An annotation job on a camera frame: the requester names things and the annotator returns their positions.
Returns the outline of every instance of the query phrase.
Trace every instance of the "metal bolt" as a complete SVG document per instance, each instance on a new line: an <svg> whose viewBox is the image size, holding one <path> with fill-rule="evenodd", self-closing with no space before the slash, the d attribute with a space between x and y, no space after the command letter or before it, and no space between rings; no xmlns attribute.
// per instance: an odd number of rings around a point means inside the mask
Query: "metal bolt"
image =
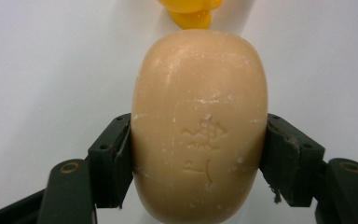
<svg viewBox="0 0 358 224"><path fill-rule="evenodd" d="M71 174L73 172L76 172L79 169L79 167L80 167L79 163L71 161L71 162L64 164L60 168L60 172L62 174Z"/></svg>

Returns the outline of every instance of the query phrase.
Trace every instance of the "white background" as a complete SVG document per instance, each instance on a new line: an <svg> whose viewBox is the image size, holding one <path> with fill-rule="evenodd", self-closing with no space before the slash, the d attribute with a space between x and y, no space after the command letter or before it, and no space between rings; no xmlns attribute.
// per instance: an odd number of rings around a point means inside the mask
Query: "white background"
<svg viewBox="0 0 358 224"><path fill-rule="evenodd" d="M358 1L226 0L213 29L246 38L268 78L270 113L358 161ZM0 1L0 208L43 189L50 169L87 156L131 112L149 47L179 30L157 0ZM227 223L315 223L314 208L275 204L258 173ZM157 223L131 185L100 223Z"/></svg>

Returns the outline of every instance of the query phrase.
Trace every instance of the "beige soap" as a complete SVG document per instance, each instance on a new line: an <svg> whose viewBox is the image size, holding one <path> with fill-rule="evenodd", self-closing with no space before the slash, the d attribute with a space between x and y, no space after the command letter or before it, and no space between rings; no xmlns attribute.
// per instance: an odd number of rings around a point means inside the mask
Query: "beige soap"
<svg viewBox="0 0 358 224"><path fill-rule="evenodd" d="M145 55L131 113L134 181L163 223L219 223L245 201L267 125L267 84L244 39L186 30Z"/></svg>

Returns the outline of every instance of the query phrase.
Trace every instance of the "yellow object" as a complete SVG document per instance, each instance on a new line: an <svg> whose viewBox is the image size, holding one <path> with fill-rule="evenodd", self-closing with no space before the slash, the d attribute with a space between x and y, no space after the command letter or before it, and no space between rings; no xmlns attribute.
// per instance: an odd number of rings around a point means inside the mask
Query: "yellow object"
<svg viewBox="0 0 358 224"><path fill-rule="evenodd" d="M170 12L173 21L182 29L208 29L211 10L220 7L222 0L159 0Z"/></svg>

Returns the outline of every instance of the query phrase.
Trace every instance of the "soap bar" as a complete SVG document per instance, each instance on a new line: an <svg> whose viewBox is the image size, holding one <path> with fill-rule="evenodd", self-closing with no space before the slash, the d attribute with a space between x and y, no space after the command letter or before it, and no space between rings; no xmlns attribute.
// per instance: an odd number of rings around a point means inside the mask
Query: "soap bar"
<svg viewBox="0 0 358 224"><path fill-rule="evenodd" d="M145 55L131 111L134 182L163 223L219 223L245 201L267 126L255 49L211 30L163 37Z"/></svg>

